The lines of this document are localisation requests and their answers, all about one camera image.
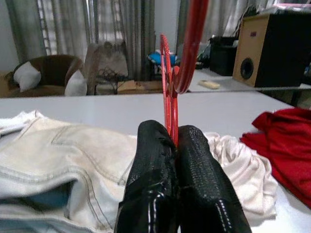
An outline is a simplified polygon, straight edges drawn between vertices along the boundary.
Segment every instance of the white cushion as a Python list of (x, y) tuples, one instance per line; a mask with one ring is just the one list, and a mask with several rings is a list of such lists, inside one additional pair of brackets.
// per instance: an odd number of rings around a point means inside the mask
[(14, 73), (14, 81), (19, 84), (21, 92), (35, 88), (40, 80), (40, 72), (30, 62), (21, 65)]
[(85, 96), (87, 92), (86, 79), (82, 73), (77, 70), (69, 79), (66, 89), (65, 96)]

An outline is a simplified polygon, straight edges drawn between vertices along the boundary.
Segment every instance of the red cloth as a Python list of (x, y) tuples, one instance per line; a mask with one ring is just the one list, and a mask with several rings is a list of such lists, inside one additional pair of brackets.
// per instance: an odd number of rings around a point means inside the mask
[(311, 111), (291, 108), (264, 112), (241, 141), (268, 158), (272, 175), (311, 208)]

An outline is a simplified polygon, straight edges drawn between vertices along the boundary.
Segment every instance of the white table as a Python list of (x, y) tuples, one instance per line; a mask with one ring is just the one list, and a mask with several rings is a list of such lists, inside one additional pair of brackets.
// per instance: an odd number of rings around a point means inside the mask
[[(263, 111), (288, 105), (257, 92), (187, 93), (179, 97), (179, 123), (192, 124), (202, 131), (240, 137), (252, 131), (251, 122)], [(21, 111), (39, 110), (63, 121), (79, 122), (136, 134), (147, 119), (163, 123), (160, 94), (89, 97), (0, 99), (0, 117)], [(283, 187), (277, 190), (275, 219), (250, 222), (254, 233), (305, 233), (311, 231), (311, 210)]]
[[(200, 86), (200, 80), (208, 80), (220, 84), (220, 88), (216, 90), (208, 89)], [(251, 87), (243, 84), (232, 76), (221, 76), (209, 69), (196, 69), (194, 71), (189, 90), (191, 92), (227, 92), (227, 91), (273, 91), (273, 90), (310, 90), (311, 85), (302, 83), (300, 86), (290, 87)]]

